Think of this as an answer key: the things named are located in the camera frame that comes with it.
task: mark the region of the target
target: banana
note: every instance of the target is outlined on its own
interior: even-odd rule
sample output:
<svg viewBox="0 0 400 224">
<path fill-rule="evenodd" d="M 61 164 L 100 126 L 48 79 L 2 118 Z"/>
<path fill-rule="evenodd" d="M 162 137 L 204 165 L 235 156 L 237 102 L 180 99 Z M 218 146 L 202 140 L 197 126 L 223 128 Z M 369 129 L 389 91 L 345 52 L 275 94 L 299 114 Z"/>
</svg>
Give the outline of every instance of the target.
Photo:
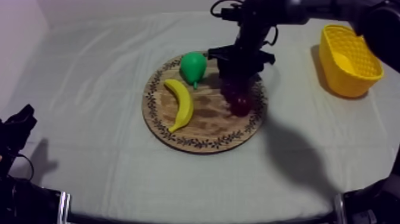
<svg viewBox="0 0 400 224">
<path fill-rule="evenodd" d="M 175 124 L 168 128 L 173 133 L 177 129 L 186 126 L 193 115 L 193 100 L 188 89 L 176 79 L 166 79 L 164 85 L 171 89 L 178 99 L 179 109 L 176 114 Z"/>
</svg>

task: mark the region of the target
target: green pear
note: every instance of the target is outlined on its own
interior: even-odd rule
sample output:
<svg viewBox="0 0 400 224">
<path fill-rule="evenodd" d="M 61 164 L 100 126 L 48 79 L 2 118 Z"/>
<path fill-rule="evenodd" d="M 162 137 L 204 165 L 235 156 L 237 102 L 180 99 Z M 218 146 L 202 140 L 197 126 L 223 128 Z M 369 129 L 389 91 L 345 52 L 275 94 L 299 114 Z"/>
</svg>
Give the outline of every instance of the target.
<svg viewBox="0 0 400 224">
<path fill-rule="evenodd" d="M 193 85 L 194 89 L 197 89 L 197 83 L 203 78 L 206 67 L 206 58 L 197 52 L 185 54 L 180 61 L 183 79 Z"/>
</svg>

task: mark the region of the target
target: gray cloth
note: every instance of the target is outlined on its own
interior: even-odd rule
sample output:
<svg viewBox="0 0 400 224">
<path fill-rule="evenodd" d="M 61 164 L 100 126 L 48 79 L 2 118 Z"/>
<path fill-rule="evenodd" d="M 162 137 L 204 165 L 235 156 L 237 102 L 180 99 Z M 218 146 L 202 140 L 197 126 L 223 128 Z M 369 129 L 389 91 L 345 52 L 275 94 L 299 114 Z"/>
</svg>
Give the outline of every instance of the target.
<svg viewBox="0 0 400 224">
<path fill-rule="evenodd" d="M 35 183 L 72 194 L 72 211 L 174 223 L 322 214 L 335 193 L 385 178 L 395 153 L 374 89 L 347 100 L 321 87 L 317 45 L 327 23 L 279 27 L 276 46 L 265 48 L 276 64 L 261 73 L 268 122 L 226 153 L 172 150 L 142 118 L 143 89 L 164 62 L 234 42 L 236 24 L 208 13 L 56 27 L 1 117 L 27 103 L 36 109 L 38 123 L 22 152 L 35 164 Z M 27 174 L 26 166 L 18 160 L 14 173 Z"/>
</svg>

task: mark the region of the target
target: yellow basket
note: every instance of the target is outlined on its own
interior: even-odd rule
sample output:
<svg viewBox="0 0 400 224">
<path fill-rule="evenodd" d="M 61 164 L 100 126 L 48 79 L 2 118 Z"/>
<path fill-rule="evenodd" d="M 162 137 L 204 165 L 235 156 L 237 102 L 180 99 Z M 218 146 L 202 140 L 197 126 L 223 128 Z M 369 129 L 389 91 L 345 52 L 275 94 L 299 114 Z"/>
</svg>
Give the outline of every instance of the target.
<svg viewBox="0 0 400 224">
<path fill-rule="evenodd" d="M 322 30 L 320 60 L 331 90 L 359 97 L 383 77 L 379 60 L 362 37 L 348 27 L 330 24 Z"/>
</svg>

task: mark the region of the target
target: round wooden board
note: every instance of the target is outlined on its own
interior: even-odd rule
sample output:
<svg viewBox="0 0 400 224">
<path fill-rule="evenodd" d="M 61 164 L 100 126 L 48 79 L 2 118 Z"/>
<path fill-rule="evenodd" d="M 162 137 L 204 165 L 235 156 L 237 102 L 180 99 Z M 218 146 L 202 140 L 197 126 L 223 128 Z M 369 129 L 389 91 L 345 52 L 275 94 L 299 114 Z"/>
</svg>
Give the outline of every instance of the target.
<svg viewBox="0 0 400 224">
<path fill-rule="evenodd" d="M 196 154 L 220 153 L 249 139 L 261 126 L 267 108 L 265 88 L 259 76 L 251 88 L 253 110 L 246 117 L 231 115 L 229 105 L 220 93 L 216 60 L 207 61 L 204 79 L 194 90 L 183 81 L 179 68 L 182 55 L 159 68 L 146 84 L 142 112 L 151 132 L 163 143 L 181 151 Z M 175 96 L 164 86 L 164 80 L 177 79 L 189 90 L 194 104 L 192 119 L 174 133 L 168 131 L 178 111 Z"/>
</svg>

